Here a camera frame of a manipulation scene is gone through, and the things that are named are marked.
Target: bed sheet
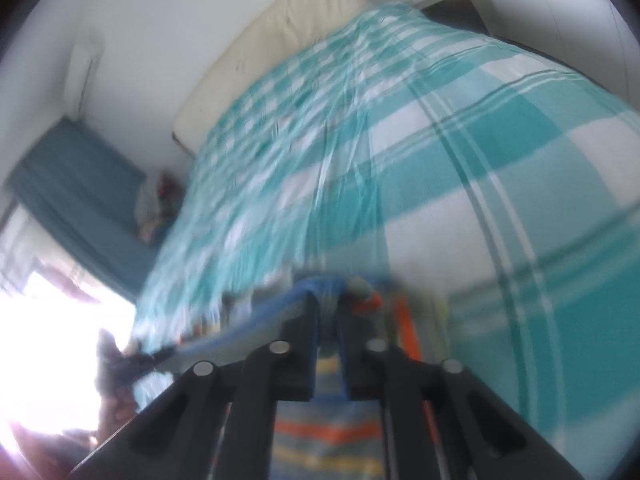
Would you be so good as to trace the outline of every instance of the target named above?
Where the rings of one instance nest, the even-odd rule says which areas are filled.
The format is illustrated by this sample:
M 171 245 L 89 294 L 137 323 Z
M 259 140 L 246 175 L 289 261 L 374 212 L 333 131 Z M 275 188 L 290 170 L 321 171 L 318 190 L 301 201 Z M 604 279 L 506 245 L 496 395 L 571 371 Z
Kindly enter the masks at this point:
M 601 478 L 640 427 L 639 132 L 564 66 L 369 10 L 212 128 L 135 331 L 157 348 L 284 267 L 390 274 L 448 298 L 452 354 Z

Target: white wall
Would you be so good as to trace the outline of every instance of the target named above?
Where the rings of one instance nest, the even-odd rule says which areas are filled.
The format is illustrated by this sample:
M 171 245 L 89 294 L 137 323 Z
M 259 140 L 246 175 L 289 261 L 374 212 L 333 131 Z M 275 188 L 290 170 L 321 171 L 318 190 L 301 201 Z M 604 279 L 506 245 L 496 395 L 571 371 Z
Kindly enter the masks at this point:
M 577 68 L 640 109 L 640 48 L 609 0 L 473 0 L 492 34 Z
M 191 161 L 171 140 L 175 115 L 206 69 L 273 1 L 93 0 L 83 27 L 104 38 L 104 54 L 87 122 L 144 170 L 172 168 L 184 178 Z
M 0 186 L 62 116 L 66 66 L 86 1 L 41 0 L 0 63 Z

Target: curtain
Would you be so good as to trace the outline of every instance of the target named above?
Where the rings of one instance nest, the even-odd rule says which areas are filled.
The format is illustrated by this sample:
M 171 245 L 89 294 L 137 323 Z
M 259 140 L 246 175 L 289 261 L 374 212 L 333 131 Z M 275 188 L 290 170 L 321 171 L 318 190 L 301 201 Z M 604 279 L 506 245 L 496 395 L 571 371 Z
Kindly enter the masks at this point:
M 80 265 L 135 301 L 157 254 L 137 238 L 144 177 L 85 126 L 64 119 L 18 163 L 9 186 Z

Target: blue curtain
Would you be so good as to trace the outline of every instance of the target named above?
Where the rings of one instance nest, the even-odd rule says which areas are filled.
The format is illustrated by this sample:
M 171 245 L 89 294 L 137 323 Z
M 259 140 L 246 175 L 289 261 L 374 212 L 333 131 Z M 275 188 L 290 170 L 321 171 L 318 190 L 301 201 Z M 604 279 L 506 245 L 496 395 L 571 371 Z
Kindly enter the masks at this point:
M 65 119 L 18 163 L 9 185 L 80 265 L 135 301 L 157 254 L 136 236 L 144 177 L 100 137 Z

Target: yellow stripe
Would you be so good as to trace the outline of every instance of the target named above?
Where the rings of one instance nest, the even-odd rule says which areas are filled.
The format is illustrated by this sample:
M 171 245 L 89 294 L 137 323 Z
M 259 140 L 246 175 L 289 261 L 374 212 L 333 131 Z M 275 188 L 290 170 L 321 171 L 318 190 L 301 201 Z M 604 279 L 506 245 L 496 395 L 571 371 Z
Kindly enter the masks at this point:
M 337 355 L 316 361 L 316 374 L 333 374 L 338 370 L 340 370 L 340 359 Z
M 273 446 L 273 457 L 313 471 L 339 471 L 361 473 L 364 476 L 383 476 L 380 460 L 357 456 L 316 456 L 294 449 Z

